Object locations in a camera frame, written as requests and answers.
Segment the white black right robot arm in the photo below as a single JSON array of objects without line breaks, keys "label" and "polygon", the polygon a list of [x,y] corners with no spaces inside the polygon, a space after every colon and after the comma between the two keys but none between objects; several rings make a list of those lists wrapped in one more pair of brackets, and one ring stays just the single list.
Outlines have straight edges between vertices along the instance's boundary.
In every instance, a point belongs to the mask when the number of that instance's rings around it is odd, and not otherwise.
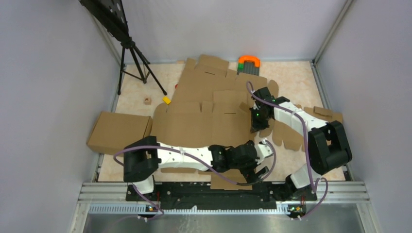
[{"label": "white black right robot arm", "polygon": [[308,192],[315,192],[322,176],[352,160],[352,152],[344,126],[339,121],[327,122],[297,107],[285,97],[275,98],[268,88],[247,90],[255,101],[251,110],[251,131],[261,131],[274,119],[290,127],[303,137],[306,163],[285,179],[278,200],[298,200]]}]

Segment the large cardboard box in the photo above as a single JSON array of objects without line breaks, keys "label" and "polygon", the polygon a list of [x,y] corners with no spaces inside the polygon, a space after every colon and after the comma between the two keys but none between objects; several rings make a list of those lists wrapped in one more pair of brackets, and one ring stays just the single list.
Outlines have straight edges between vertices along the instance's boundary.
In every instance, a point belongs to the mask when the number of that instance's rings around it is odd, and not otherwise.
[{"label": "large cardboard box", "polygon": [[208,100],[162,103],[154,111],[151,135],[184,148],[233,146],[254,139],[250,133],[250,97],[244,91],[215,91]]}]

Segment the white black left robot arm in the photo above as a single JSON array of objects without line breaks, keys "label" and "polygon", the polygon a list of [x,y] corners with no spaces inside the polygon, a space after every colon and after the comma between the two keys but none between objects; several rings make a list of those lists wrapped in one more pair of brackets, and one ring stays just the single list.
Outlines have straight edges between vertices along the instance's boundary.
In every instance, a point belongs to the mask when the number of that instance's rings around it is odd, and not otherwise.
[{"label": "white black left robot arm", "polygon": [[156,193],[153,174],[158,169],[189,168],[211,171],[218,176],[230,170],[238,170],[246,179],[244,183],[226,179],[231,184],[252,186],[263,181],[273,170],[255,168],[265,159],[275,156],[273,145],[267,140],[255,144],[252,140],[237,147],[211,145],[201,148],[171,146],[157,141],[156,136],[147,136],[124,148],[123,181],[132,183],[143,200],[151,200]]}]

